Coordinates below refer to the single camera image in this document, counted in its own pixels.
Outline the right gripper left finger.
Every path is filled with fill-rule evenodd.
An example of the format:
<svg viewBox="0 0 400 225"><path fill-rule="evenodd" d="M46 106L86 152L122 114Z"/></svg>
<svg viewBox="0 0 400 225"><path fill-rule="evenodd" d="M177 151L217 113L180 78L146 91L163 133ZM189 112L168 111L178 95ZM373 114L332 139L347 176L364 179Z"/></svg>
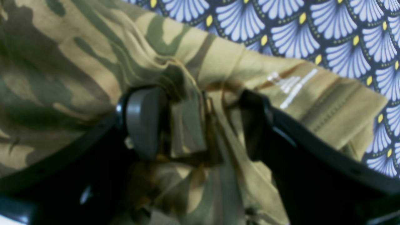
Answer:
<svg viewBox="0 0 400 225"><path fill-rule="evenodd" d="M2 178L1 224L108 224L131 163L156 158L168 100L160 87L131 89L113 114L78 140Z"/></svg>

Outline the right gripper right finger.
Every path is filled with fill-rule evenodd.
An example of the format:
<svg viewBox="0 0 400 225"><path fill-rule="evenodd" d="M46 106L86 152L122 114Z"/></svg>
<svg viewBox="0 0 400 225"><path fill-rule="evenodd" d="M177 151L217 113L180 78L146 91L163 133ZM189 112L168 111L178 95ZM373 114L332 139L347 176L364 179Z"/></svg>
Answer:
<svg viewBox="0 0 400 225"><path fill-rule="evenodd" d="M333 149L269 99L239 99L246 151L272 172L291 225L398 225L399 181Z"/></svg>

